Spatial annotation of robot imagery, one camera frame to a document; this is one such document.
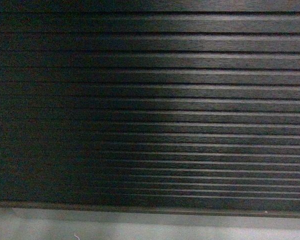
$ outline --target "gray floor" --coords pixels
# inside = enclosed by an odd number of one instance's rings
[[[300,219],[0,208],[0,240],[300,240]]]

